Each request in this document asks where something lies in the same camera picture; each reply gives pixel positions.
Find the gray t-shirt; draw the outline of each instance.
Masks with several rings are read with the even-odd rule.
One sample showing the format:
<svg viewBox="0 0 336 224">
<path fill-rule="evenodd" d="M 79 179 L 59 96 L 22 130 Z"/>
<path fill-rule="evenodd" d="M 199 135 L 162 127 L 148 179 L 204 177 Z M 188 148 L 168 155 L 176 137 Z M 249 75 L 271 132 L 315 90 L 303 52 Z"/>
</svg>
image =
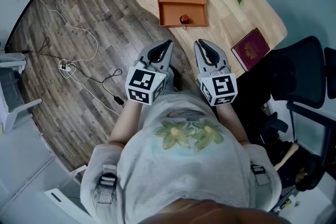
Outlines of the gray t-shirt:
<svg viewBox="0 0 336 224">
<path fill-rule="evenodd" d="M 84 174 L 81 202 L 102 224 L 138 223 L 180 198 L 262 210 L 277 202 L 281 183 L 266 151 L 241 146 L 202 100 L 160 96 L 143 108 L 139 129 L 124 149 L 97 146 Z M 265 169 L 264 179 L 253 176 L 252 163 Z M 95 191 L 104 164 L 117 166 L 109 205 Z"/>
</svg>

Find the brown box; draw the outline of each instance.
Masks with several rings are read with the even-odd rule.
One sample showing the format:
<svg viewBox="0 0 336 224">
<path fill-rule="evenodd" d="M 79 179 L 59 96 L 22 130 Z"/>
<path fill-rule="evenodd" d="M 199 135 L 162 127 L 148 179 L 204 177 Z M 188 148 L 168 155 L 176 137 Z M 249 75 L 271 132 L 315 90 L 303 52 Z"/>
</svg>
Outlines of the brown box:
<svg viewBox="0 0 336 224">
<path fill-rule="evenodd" d="M 160 26 L 184 27 L 180 17 L 188 15 L 186 26 L 207 26 L 206 0 L 157 0 L 160 13 Z"/>
</svg>

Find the laminate flooring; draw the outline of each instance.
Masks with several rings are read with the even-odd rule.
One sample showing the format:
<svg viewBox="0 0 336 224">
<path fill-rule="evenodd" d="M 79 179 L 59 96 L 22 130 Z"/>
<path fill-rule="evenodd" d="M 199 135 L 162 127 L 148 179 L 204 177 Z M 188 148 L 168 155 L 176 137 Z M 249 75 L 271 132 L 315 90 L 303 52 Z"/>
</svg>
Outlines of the laminate flooring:
<svg viewBox="0 0 336 224">
<path fill-rule="evenodd" d="M 88 76 L 101 81 L 118 68 L 122 75 L 104 84 L 114 95 L 126 101 L 124 89 L 128 68 L 144 46 L 161 39 L 174 41 L 172 66 L 182 75 L 183 87 L 195 90 L 193 73 L 181 46 L 159 20 L 140 8 L 135 0 L 43 0 L 57 9 L 65 20 L 92 32 L 99 43 L 91 61 L 76 62 Z M 61 17 L 34 0 L 13 35 L 9 50 L 38 51 L 45 38 L 49 44 L 41 51 L 66 59 L 89 59 L 96 42 L 84 31 L 68 27 Z M 83 86 L 65 79 L 58 71 L 57 58 L 26 54 L 20 91 L 25 102 L 42 98 L 32 109 L 33 119 L 45 140 L 70 169 L 88 164 L 93 148 L 106 143 L 118 116 L 107 110 Z M 76 71 L 74 78 L 88 87 L 108 107 L 122 111 L 99 83 Z"/>
</svg>

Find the cable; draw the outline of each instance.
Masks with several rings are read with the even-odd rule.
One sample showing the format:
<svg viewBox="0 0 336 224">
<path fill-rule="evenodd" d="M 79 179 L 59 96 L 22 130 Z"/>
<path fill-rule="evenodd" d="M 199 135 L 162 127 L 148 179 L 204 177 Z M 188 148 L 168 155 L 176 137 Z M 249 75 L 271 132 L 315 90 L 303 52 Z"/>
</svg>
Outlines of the cable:
<svg viewBox="0 0 336 224">
<path fill-rule="evenodd" d="M 105 106 L 105 108 L 107 108 L 108 110 L 110 110 L 110 111 L 112 111 L 112 112 L 114 112 L 115 114 L 117 114 L 117 115 L 120 115 L 119 113 L 117 113 L 116 111 L 114 111 L 113 109 L 110 109 L 108 106 L 106 106 L 98 97 L 96 97 L 88 88 L 86 88 L 86 86 L 83 84 L 83 83 L 81 83 L 81 82 L 79 82 L 78 80 L 75 80 L 73 77 L 72 77 L 72 74 L 74 73 L 72 73 L 72 74 L 69 74 L 69 72 L 68 71 L 66 71 L 66 73 L 69 75 L 69 77 L 70 78 L 72 78 L 72 80 L 73 81 L 75 81 L 75 82 L 77 82 L 78 84 L 81 84 L 85 89 L 87 89 L 88 90 L 88 92 L 89 93 L 91 93 L 92 94 L 92 96 L 94 97 L 94 98 L 96 98 L 103 106 Z"/>
<path fill-rule="evenodd" d="M 74 67 L 75 67 L 75 70 L 78 70 L 79 72 L 81 72 L 81 73 L 82 73 L 85 77 L 87 77 L 88 79 L 92 79 L 92 80 L 94 80 L 95 82 L 100 83 L 100 84 L 102 85 L 102 87 L 104 88 L 104 90 L 106 90 L 110 95 L 113 96 L 115 102 L 118 103 L 119 105 L 121 105 L 121 106 L 123 107 L 123 105 L 124 105 L 124 101 L 123 101 L 119 96 L 116 96 L 116 95 L 114 95 L 113 93 L 111 93 L 111 92 L 110 92 L 108 89 L 106 89 L 105 86 L 104 86 L 104 82 L 105 82 L 105 81 L 107 81 L 108 79 L 110 79 L 110 78 L 112 78 L 112 77 L 114 77 L 114 76 L 120 76 L 120 75 L 122 74 L 122 70 L 121 70 L 120 68 L 116 69 L 112 75 L 109 75 L 109 76 L 107 76 L 106 78 L 104 78 L 103 81 L 99 81 L 99 80 L 97 80 L 97 79 L 95 79 L 95 78 L 93 78 L 93 77 L 89 77 L 88 75 L 86 75 L 86 74 L 84 73 L 84 71 L 81 70 L 80 68 L 78 68 L 74 63 L 67 63 L 67 64 L 66 64 L 66 67 L 67 67 L 68 65 L 74 66 Z"/>
<path fill-rule="evenodd" d="M 95 96 L 95 95 L 94 95 L 94 94 L 93 94 L 93 93 L 92 93 L 92 92 L 91 92 L 91 91 L 90 91 L 84 84 L 82 84 L 81 82 L 75 80 L 75 79 L 72 77 L 72 75 L 75 73 L 76 70 L 79 70 L 85 77 L 87 77 L 87 78 L 89 78 L 89 79 L 92 79 L 92 80 L 94 80 L 94 81 L 97 82 L 97 83 L 102 84 L 102 87 L 104 88 L 104 90 L 106 90 L 110 95 L 113 96 L 113 98 L 114 98 L 114 100 L 115 100 L 115 102 L 116 102 L 117 104 L 119 104 L 119 105 L 121 105 L 121 106 L 123 107 L 124 101 L 123 101 L 119 96 L 116 96 L 116 95 L 112 94 L 110 91 L 108 91 L 108 90 L 105 88 L 104 84 L 103 84 L 103 83 L 104 83 L 107 79 L 109 79 L 109 78 L 112 78 L 112 77 L 114 77 L 114 76 L 120 76 L 120 75 L 122 74 L 122 70 L 121 70 L 120 68 L 118 68 L 118 69 L 116 69 L 116 70 L 114 71 L 114 73 L 113 73 L 112 75 L 107 76 L 106 78 L 103 79 L 103 81 L 99 81 L 99 80 L 97 80 L 97 79 L 95 79 L 95 78 L 92 78 L 92 77 L 89 77 L 88 75 L 86 75 L 81 69 L 79 69 L 79 68 L 76 66 L 75 63 L 72 63 L 72 62 L 71 62 L 71 63 L 65 63 L 65 64 L 64 64 L 65 69 L 66 69 L 66 67 L 67 67 L 68 65 L 72 65 L 72 66 L 75 67 L 75 70 L 74 70 L 71 74 L 69 74 L 69 73 L 67 72 L 67 74 L 68 74 L 69 76 L 66 77 L 66 76 L 63 75 L 63 73 L 61 72 L 61 69 L 60 69 L 60 63 L 61 63 L 64 59 L 62 59 L 62 58 L 60 58 L 60 57 L 58 57 L 58 56 L 55 56 L 55 55 L 43 54 L 43 53 L 41 52 L 41 50 L 42 50 L 43 48 L 45 48 L 46 46 L 49 45 L 49 42 L 50 42 L 50 38 L 49 38 L 49 37 L 46 37 L 45 40 L 43 41 L 43 44 L 42 44 L 41 48 L 40 48 L 38 51 L 34 51 L 34 50 L 21 50 L 21 51 L 19 51 L 19 50 L 12 50 L 12 51 L 20 52 L 20 53 L 22 53 L 22 54 L 28 54 L 28 53 L 31 53 L 31 52 L 32 52 L 32 53 L 35 53 L 35 54 L 40 54 L 40 55 L 43 55 L 43 56 L 50 56 L 50 57 L 59 59 L 60 62 L 59 62 L 59 65 L 58 65 L 58 70 L 59 70 L 59 72 L 61 73 L 61 75 L 62 75 L 64 78 L 68 79 L 68 78 L 71 77 L 75 82 L 77 82 L 77 83 L 83 85 L 83 86 L 85 87 L 85 89 L 87 89 L 87 90 L 93 95 L 94 98 L 96 98 L 97 100 L 99 100 L 99 102 L 101 102 L 101 103 L 103 104 L 103 106 L 105 106 L 108 110 L 114 112 L 115 114 L 119 115 L 119 113 L 117 113 L 116 111 L 114 111 L 114 110 L 110 109 L 109 107 L 107 107 L 107 106 L 106 106 L 106 105 L 105 105 L 99 98 L 97 98 L 97 97 L 96 97 L 96 96 Z"/>
<path fill-rule="evenodd" d="M 87 89 L 87 90 L 92 94 L 92 96 L 93 96 L 94 98 L 96 98 L 100 103 L 102 103 L 103 106 L 105 106 L 108 110 L 114 112 L 115 114 L 119 115 L 119 113 L 117 113 L 116 111 L 114 111 L 114 110 L 110 109 L 109 107 L 107 107 L 107 106 L 106 106 L 106 105 L 105 105 L 99 98 L 97 98 L 97 97 L 96 97 L 96 96 L 95 96 L 95 95 L 94 95 L 94 94 L 93 94 L 93 93 L 92 93 L 92 92 L 91 92 L 91 91 L 90 91 L 90 90 L 89 90 L 83 83 L 81 83 L 81 82 L 75 80 L 75 79 L 72 77 L 72 75 L 73 75 L 73 74 L 75 73 L 75 71 L 78 69 L 77 66 L 76 66 L 76 64 L 74 64 L 74 62 L 79 62 L 79 61 L 91 61 L 91 60 L 97 55 L 97 53 L 98 53 L 98 49 L 99 49 L 99 44 L 98 44 L 97 39 L 94 37 L 94 35 L 93 35 L 89 30 L 86 30 L 86 29 L 83 29 L 83 28 L 79 28 L 79 27 L 75 27 L 75 26 L 70 25 L 70 24 L 64 19 L 63 15 L 62 15 L 58 10 L 50 9 L 50 8 L 46 5 L 46 3 L 45 3 L 43 0 L 40 0 L 40 1 L 43 3 L 43 5 L 44 5 L 50 12 L 56 12 L 56 13 L 58 13 L 59 16 L 61 16 L 62 20 L 65 22 L 66 25 L 68 25 L 68 26 L 70 26 L 70 27 L 72 27 L 72 28 L 74 28 L 74 29 L 77 29 L 77 30 L 83 30 L 83 31 L 85 31 L 85 32 L 88 32 L 88 33 L 94 38 L 94 40 L 96 41 L 96 44 L 97 44 L 96 52 L 94 53 L 94 55 L 93 55 L 90 59 L 79 59 L 79 60 L 68 60 L 68 59 L 65 59 L 65 58 L 64 58 L 64 59 L 61 59 L 61 58 L 58 57 L 58 56 L 42 54 L 42 53 L 41 53 L 41 50 L 42 50 L 44 47 L 46 47 L 46 46 L 49 44 L 49 42 L 50 42 L 49 37 L 47 37 L 47 38 L 44 40 L 43 45 L 42 45 L 42 47 L 39 49 L 38 52 L 36 52 L 36 51 L 28 51 L 28 50 L 27 50 L 27 51 L 25 51 L 25 52 L 22 51 L 22 53 L 34 52 L 34 53 L 38 53 L 38 54 L 40 54 L 40 55 L 45 55 L 45 56 L 50 56 L 50 57 L 58 58 L 58 59 L 60 60 L 59 63 L 58 63 L 58 71 L 61 73 L 61 75 L 62 75 L 65 79 L 71 78 L 73 81 L 75 81 L 75 82 L 81 84 L 85 89 Z M 71 74 L 67 71 L 67 67 L 69 66 L 70 63 L 75 67 L 75 70 L 74 70 Z M 61 66 L 63 67 L 63 70 L 68 74 L 67 77 L 64 76 L 64 74 L 62 73 Z M 84 76 L 86 76 L 87 78 L 92 79 L 92 80 L 94 80 L 94 81 L 96 81 L 96 82 L 98 82 L 98 83 L 101 83 L 101 85 L 102 85 L 102 87 L 104 88 L 104 90 L 106 90 L 110 95 L 112 95 L 113 98 L 114 98 L 114 100 L 115 100 L 119 105 L 123 106 L 124 101 L 123 101 L 120 97 L 115 96 L 115 95 L 113 95 L 110 91 L 108 91 L 108 90 L 104 87 L 104 84 L 103 84 L 108 78 L 111 78 L 111 77 L 113 77 L 113 76 L 119 76 L 119 75 L 116 75 L 116 74 L 115 74 L 116 71 L 113 73 L 113 75 L 110 75 L 110 76 L 106 77 L 102 82 L 100 82 L 100 81 L 98 81 L 98 80 L 96 80 L 96 79 L 94 79 L 94 78 L 91 78 L 91 77 L 87 76 L 83 71 L 80 70 L 80 72 L 81 72 Z"/>
<path fill-rule="evenodd" d="M 67 23 L 67 21 L 64 19 L 63 15 L 62 15 L 58 10 L 50 9 L 50 8 L 46 5 L 46 3 L 45 3 L 43 0 L 40 0 L 40 1 L 43 3 L 43 5 L 45 5 L 45 7 L 46 7 L 49 11 L 51 11 L 51 12 L 57 12 L 57 13 L 59 14 L 59 16 L 61 16 L 61 18 L 63 19 L 63 21 L 66 23 L 66 25 L 68 25 L 68 26 L 70 26 L 70 27 L 72 27 L 72 28 L 74 28 L 74 29 L 77 29 L 77 30 L 83 30 L 83 31 L 85 31 L 85 32 L 88 32 L 88 33 L 95 39 L 95 41 L 96 41 L 96 44 L 97 44 L 96 52 L 94 53 L 94 55 L 93 55 L 90 59 L 79 59 L 79 60 L 68 60 L 68 59 L 63 59 L 63 60 L 65 60 L 65 61 L 67 61 L 67 62 L 91 61 L 91 60 L 97 55 L 98 48 L 99 48 L 98 41 L 97 41 L 97 39 L 95 38 L 95 36 L 94 36 L 89 30 L 86 30 L 86 29 L 83 29 L 83 28 L 79 28 L 79 27 L 75 27 L 75 26 L 70 25 L 69 23 Z"/>
</svg>

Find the light wood tabletop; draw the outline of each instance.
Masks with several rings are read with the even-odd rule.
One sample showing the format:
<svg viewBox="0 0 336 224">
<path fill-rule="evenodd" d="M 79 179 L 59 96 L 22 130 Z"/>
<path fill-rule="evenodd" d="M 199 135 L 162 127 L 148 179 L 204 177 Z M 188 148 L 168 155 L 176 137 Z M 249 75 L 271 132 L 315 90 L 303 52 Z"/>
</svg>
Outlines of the light wood tabletop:
<svg viewBox="0 0 336 224">
<path fill-rule="evenodd" d="M 141 7 L 159 17 L 158 0 L 136 0 Z M 231 65 L 232 72 L 239 77 L 243 68 L 231 52 L 242 38 L 251 30 L 258 28 L 274 49 L 287 35 L 286 28 L 266 0 L 207 0 L 207 16 L 209 26 L 170 28 L 172 34 L 184 49 L 195 76 L 198 74 L 194 55 L 194 42 L 200 38 L 209 40 L 222 48 Z"/>
</svg>

